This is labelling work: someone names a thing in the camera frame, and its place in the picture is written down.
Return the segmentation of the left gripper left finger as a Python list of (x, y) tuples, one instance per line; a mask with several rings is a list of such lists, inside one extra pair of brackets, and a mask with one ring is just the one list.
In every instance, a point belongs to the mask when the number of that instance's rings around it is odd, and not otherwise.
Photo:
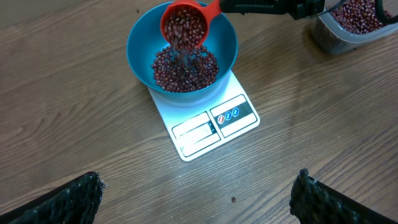
[(97, 172), (66, 184), (1, 215), (4, 224), (92, 224), (106, 188)]

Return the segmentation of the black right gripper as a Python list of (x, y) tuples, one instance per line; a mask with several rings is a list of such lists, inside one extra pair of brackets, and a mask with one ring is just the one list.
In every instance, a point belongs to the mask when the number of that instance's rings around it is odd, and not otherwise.
[(295, 19), (309, 18), (321, 14), (325, 0), (221, 0), (223, 13), (278, 14), (288, 13)]

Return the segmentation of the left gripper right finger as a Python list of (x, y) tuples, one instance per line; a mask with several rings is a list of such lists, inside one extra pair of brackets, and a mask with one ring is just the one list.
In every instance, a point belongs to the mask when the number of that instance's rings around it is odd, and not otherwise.
[(301, 224), (397, 224), (300, 170), (290, 194), (290, 214)]

